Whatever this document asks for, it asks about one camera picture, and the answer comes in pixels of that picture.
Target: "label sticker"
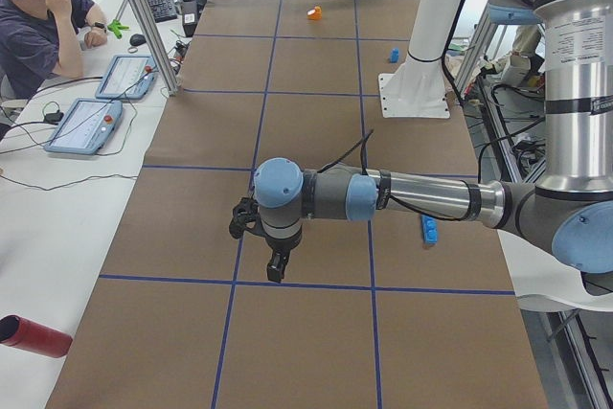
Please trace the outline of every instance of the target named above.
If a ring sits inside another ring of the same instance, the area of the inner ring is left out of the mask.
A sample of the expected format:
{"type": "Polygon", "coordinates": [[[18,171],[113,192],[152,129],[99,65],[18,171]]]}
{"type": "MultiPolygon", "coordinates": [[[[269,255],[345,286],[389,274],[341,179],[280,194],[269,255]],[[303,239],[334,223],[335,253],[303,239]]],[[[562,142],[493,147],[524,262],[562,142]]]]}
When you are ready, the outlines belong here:
{"type": "Polygon", "coordinates": [[[613,96],[604,96],[592,100],[592,115],[603,114],[613,110],[613,96]]]}
{"type": "Polygon", "coordinates": [[[611,47],[606,43],[612,23],[609,14],[550,27],[545,34],[547,70],[613,60],[611,47]]]}

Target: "watch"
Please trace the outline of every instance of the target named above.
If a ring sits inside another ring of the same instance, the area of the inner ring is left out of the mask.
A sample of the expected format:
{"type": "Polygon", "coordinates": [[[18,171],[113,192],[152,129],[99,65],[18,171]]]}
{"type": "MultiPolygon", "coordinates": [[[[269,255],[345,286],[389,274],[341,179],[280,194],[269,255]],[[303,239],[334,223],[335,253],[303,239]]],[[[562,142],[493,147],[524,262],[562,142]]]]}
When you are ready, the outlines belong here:
{"type": "Polygon", "coordinates": [[[96,22],[96,23],[94,23],[92,28],[100,28],[100,29],[102,29],[106,33],[106,26],[104,25],[104,23],[96,22]]]}

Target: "tablet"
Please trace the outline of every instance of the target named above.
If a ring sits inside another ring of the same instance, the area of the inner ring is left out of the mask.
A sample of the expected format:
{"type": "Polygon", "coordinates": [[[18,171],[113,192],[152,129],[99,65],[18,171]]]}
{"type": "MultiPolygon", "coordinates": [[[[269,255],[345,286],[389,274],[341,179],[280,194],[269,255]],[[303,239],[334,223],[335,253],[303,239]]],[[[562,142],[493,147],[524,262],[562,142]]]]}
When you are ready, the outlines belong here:
{"type": "Polygon", "coordinates": [[[92,155],[108,140],[122,112],[121,101],[79,98],[43,148],[48,152],[92,155]]]}
{"type": "Polygon", "coordinates": [[[150,69],[154,67],[151,56],[115,55],[98,86],[96,98],[140,100],[153,83],[150,69]]]}

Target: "table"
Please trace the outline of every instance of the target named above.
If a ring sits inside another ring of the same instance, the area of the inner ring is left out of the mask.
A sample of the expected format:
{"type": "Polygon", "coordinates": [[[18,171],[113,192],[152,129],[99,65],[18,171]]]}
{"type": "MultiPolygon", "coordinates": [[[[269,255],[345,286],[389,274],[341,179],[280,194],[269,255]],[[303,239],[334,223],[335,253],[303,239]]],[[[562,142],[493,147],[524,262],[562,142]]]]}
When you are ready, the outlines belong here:
{"type": "MultiPolygon", "coordinates": [[[[112,18],[121,2],[102,0],[101,6],[112,18]]],[[[140,32],[129,6],[122,22],[130,30],[125,31],[121,40],[109,34],[107,45],[83,52],[85,76],[102,76],[113,56],[127,53],[129,37],[140,32]]],[[[170,49],[177,38],[171,30],[181,31],[180,18],[159,23],[159,30],[170,49]]],[[[139,54],[148,54],[148,47],[140,47],[139,54]]],[[[47,80],[45,84],[61,81],[66,79],[47,80]]],[[[98,84],[98,80],[91,80],[44,91],[25,107],[17,122],[42,120],[42,109],[51,101],[65,112],[74,99],[93,98],[98,84]]],[[[45,188],[91,175],[136,177],[166,99],[163,80],[157,78],[142,100],[133,106],[125,105],[122,122],[101,150],[101,153],[118,151],[126,139],[124,149],[117,155],[54,155],[36,147],[1,153],[0,168],[8,178],[45,188]],[[138,114],[126,138],[135,110],[138,114]]],[[[52,104],[47,110],[56,107],[52,104]]],[[[26,128],[37,142],[49,139],[53,129],[46,125],[26,128]]],[[[17,128],[2,141],[0,151],[32,143],[17,128]]],[[[74,335],[133,186],[134,179],[117,177],[43,192],[2,180],[0,314],[18,314],[74,335]]],[[[3,363],[0,407],[44,407],[64,359],[0,347],[0,360],[3,363]]]]}

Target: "red tube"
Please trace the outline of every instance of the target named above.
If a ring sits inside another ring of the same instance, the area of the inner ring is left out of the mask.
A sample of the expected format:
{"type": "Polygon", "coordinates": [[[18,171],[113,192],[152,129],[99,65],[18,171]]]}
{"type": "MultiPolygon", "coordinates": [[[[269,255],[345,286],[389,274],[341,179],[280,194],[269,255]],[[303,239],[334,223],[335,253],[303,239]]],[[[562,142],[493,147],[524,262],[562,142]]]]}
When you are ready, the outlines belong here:
{"type": "Polygon", "coordinates": [[[9,315],[0,320],[0,344],[60,358],[68,353],[73,338],[34,321],[9,315]]]}

